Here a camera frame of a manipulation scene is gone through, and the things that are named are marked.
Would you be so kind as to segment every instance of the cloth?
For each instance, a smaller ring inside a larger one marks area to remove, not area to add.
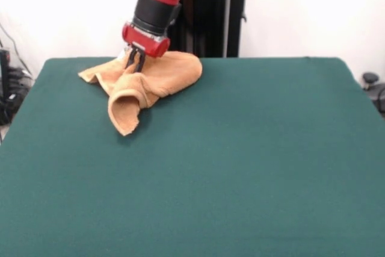
[[[196,56],[177,51],[168,51],[161,58],[147,56],[142,71],[134,73],[139,57],[137,54],[134,64],[126,68],[130,52],[79,73],[86,82],[98,82],[109,95],[108,115],[122,135],[137,127],[140,109],[192,85],[202,74]]]
[[[385,122],[334,58],[204,58],[116,133],[49,60],[0,146],[0,257],[385,256]]]

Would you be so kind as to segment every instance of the black cable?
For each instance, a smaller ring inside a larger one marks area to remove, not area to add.
[[[25,64],[25,62],[23,61],[23,59],[20,57],[20,54],[19,54],[19,51],[17,50],[17,46],[16,46],[16,42],[14,41],[14,39],[9,35],[9,33],[5,30],[5,28],[2,26],[2,24],[0,23],[0,28],[1,30],[4,32],[4,34],[12,41],[13,43],[13,47],[14,47],[14,51],[18,57],[18,59],[20,60],[20,62],[22,63],[23,67],[26,69],[26,71],[32,75],[31,71],[29,70],[28,66]]]

